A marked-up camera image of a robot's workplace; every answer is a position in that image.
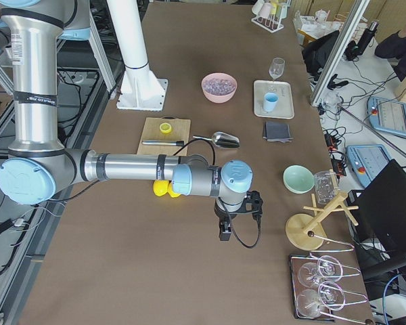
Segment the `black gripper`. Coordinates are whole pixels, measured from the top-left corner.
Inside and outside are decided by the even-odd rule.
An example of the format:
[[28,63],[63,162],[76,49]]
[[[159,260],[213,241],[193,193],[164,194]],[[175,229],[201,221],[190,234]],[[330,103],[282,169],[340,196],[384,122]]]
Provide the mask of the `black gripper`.
[[229,241],[232,231],[229,217],[233,219],[241,209],[243,201],[238,202],[237,204],[229,204],[228,202],[223,201],[221,198],[215,199],[214,212],[215,215],[219,218],[219,240],[220,241]]

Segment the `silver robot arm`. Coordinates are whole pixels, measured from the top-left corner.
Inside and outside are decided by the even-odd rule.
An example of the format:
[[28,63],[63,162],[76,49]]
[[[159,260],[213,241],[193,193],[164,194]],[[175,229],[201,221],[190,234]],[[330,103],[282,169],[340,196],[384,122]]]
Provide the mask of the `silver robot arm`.
[[84,181],[168,180],[177,194],[215,198],[220,239],[234,234],[233,218],[247,213],[255,197],[246,163],[218,167],[197,155],[98,154],[59,141],[56,42],[90,37],[88,1],[2,1],[1,15],[11,31],[16,123],[9,158],[0,166],[5,195],[37,204]]

